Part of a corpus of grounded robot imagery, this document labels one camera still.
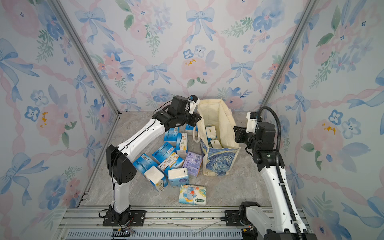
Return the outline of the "cream canvas bag starry print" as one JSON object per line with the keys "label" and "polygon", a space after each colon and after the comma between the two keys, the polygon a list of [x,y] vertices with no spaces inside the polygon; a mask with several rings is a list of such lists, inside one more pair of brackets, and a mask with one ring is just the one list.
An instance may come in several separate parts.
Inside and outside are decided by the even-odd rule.
{"label": "cream canvas bag starry print", "polygon": [[232,111],[223,100],[210,99],[199,102],[197,113],[202,118],[197,122],[198,132],[194,140],[201,145],[203,174],[228,175],[241,149],[235,142],[236,122]]}

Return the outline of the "white tissue pack cartoon blue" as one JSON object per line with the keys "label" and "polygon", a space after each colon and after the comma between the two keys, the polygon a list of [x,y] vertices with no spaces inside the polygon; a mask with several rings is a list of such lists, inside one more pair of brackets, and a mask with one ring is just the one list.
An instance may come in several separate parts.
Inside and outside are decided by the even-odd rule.
{"label": "white tissue pack cartoon blue", "polygon": [[190,182],[188,169],[178,168],[169,170],[168,180],[170,185],[174,188],[180,187],[181,185],[188,185]]}

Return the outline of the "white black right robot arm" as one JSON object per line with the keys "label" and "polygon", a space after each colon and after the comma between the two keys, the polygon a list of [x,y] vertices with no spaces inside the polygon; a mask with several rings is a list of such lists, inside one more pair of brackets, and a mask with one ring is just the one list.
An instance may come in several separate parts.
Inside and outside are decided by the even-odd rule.
{"label": "white black right robot arm", "polygon": [[271,220],[257,206],[245,208],[245,217],[265,240],[315,240],[298,213],[289,190],[285,164],[280,154],[281,126],[251,121],[252,130],[234,127],[235,141],[246,145],[266,183],[272,203]]}

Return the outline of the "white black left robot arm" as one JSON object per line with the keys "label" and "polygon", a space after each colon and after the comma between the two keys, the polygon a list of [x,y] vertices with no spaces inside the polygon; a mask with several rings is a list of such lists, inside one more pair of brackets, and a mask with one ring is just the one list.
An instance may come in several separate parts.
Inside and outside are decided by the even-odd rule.
{"label": "white black left robot arm", "polygon": [[114,145],[107,147],[107,169],[113,184],[114,212],[121,214],[130,208],[129,182],[137,173],[133,162],[139,153],[170,128],[185,124],[196,126],[202,118],[195,112],[199,102],[200,99],[195,95],[189,98],[175,96],[169,105],[155,111],[152,119],[128,140],[116,147]]}

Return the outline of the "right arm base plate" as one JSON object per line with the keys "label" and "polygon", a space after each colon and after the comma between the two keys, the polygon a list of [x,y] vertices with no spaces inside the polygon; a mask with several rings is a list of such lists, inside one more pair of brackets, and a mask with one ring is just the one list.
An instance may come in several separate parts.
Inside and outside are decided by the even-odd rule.
{"label": "right arm base plate", "polygon": [[245,216],[243,211],[225,210],[224,222],[227,227],[245,227],[243,218]]}

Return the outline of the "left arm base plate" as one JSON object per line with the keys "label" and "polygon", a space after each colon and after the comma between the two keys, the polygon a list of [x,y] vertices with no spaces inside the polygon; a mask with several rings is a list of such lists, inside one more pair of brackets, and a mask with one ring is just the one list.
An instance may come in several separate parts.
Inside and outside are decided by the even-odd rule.
{"label": "left arm base plate", "polygon": [[104,227],[142,227],[146,218],[145,210],[126,210],[118,214],[113,209],[108,209],[102,217]]}

